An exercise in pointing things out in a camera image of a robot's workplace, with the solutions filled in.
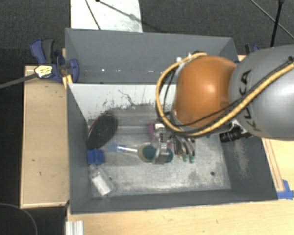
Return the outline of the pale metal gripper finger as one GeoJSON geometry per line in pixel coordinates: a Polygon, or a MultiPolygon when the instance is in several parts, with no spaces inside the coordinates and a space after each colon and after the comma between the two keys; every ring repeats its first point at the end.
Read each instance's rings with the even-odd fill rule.
{"type": "Polygon", "coordinates": [[[161,164],[165,164],[171,152],[166,143],[161,144],[161,164]]]}
{"type": "Polygon", "coordinates": [[[155,154],[152,160],[153,165],[162,165],[162,158],[161,158],[161,151],[162,151],[162,146],[159,144],[157,148],[155,149],[155,154]]]}

